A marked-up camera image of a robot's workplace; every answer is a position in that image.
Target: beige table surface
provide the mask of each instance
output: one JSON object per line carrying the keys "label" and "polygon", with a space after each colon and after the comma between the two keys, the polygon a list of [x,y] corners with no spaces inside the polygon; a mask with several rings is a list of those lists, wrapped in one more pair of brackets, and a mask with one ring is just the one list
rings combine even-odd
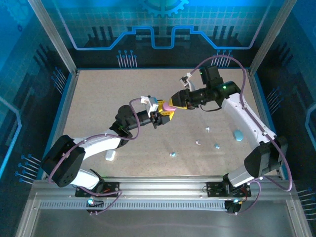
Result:
{"label": "beige table surface", "polygon": [[[121,105],[142,95],[168,100],[183,89],[179,79],[188,69],[143,69],[81,71],[70,107],[64,134],[87,137],[106,131],[115,121]],[[242,83],[240,69],[221,69],[224,81]],[[196,88],[203,87],[199,72],[192,76]],[[250,84],[245,98],[258,114]],[[144,110],[137,104],[136,111]],[[217,108],[215,102],[205,109]],[[152,175],[224,175],[243,164],[251,152],[246,139],[237,142],[237,129],[228,114],[220,110],[206,113],[201,109],[177,109],[172,121],[154,129],[141,128],[139,139],[117,149],[114,161],[105,160],[105,152],[86,159],[83,169],[94,169],[102,176]]]}

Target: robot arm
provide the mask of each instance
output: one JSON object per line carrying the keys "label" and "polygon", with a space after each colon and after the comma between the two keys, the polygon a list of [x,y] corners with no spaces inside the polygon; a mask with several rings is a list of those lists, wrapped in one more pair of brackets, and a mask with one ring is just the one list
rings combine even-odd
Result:
{"label": "robot arm", "polygon": [[[223,108],[242,129],[246,135],[253,151],[244,160],[244,164],[236,170],[223,177],[222,189],[229,196],[234,192],[243,188],[246,183],[254,178],[258,178],[271,170],[277,169],[281,165],[281,157],[276,148],[266,138],[266,134],[274,138],[275,142],[285,153],[287,149],[286,140],[276,135],[268,129],[256,116],[253,110],[244,100],[247,110],[265,128],[265,132],[261,133],[258,125],[246,113],[240,102],[240,89],[232,81],[223,83],[216,66],[202,68],[200,70],[203,84],[205,88],[194,90],[193,84],[188,80],[190,75],[182,78],[184,87],[187,89],[181,90],[174,94],[168,102],[158,101],[154,97],[141,97],[141,102],[145,104],[145,110],[138,112],[137,117],[140,125],[152,123],[154,128],[169,122],[176,110],[198,108],[199,105],[205,105],[208,102],[215,101],[220,108]],[[118,135],[120,137],[131,138],[130,130],[137,128],[136,118],[128,105],[119,108],[116,115],[116,121],[105,134]],[[64,135],[60,137],[48,154],[43,159],[41,164],[42,169],[50,174],[62,155],[69,148],[73,147],[78,142],[85,138],[71,139]],[[96,173],[90,173],[80,169],[82,162],[96,153],[116,149],[124,146],[128,141],[107,137],[96,138],[87,141],[81,146],[74,149],[70,156],[62,162],[52,179],[59,187],[64,187],[68,184],[75,184],[93,189],[96,193],[99,192],[98,187],[102,186],[102,178]]]}
{"label": "robot arm", "polygon": [[[154,128],[169,122],[174,114],[173,108],[166,110],[164,105],[166,102],[157,100],[155,97],[141,97],[141,103],[145,105],[145,110],[138,112],[137,117],[140,126],[152,123]],[[104,136],[98,136],[90,140],[85,138],[72,139],[68,135],[61,136],[47,155],[44,157],[41,167],[47,173],[51,174],[62,156],[73,146],[85,141],[83,144],[71,151],[58,167],[52,176],[52,180],[59,186],[64,187],[68,184],[82,186],[99,192],[102,187],[103,179],[95,171],[93,173],[80,169],[82,162],[88,157],[106,150],[113,150],[124,146],[128,140],[111,137],[107,135],[115,135],[121,138],[131,138],[131,130],[137,128],[136,117],[129,105],[121,106],[116,115],[116,121],[104,132]]]}

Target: light blue block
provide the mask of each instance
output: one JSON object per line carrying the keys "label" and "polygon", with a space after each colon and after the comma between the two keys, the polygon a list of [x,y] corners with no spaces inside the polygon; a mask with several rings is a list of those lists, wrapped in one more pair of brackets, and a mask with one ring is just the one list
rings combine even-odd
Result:
{"label": "light blue block", "polygon": [[238,142],[242,141],[243,140],[243,133],[240,130],[234,131],[234,138]]}

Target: gear logo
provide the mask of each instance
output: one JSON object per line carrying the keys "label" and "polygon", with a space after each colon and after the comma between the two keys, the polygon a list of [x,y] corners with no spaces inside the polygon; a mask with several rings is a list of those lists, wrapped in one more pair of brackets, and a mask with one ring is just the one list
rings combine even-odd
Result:
{"label": "gear logo", "polygon": [[22,24],[27,20],[29,15],[27,0],[0,0],[0,6],[6,7],[7,11],[18,24]]}
{"label": "gear logo", "polygon": [[165,17],[171,14],[178,14],[178,10],[184,9],[184,4],[188,4],[188,0],[140,0],[140,4],[144,10],[148,11],[148,14],[153,13],[154,16],[160,15]]}

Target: glass wall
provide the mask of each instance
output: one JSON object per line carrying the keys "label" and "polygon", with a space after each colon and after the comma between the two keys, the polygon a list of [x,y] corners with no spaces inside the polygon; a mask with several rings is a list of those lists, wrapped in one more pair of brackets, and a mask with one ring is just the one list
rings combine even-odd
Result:
{"label": "glass wall", "polygon": [[69,72],[26,0],[1,1],[0,22],[0,235],[14,236]]}
{"label": "glass wall", "polygon": [[282,2],[43,1],[79,68],[193,67],[216,54],[249,66]]}
{"label": "glass wall", "polygon": [[[257,72],[276,131],[288,139],[286,157],[296,186],[306,190],[301,200],[309,207],[315,206],[316,190],[315,13],[314,1],[297,1]],[[308,205],[307,218],[316,230]]]}

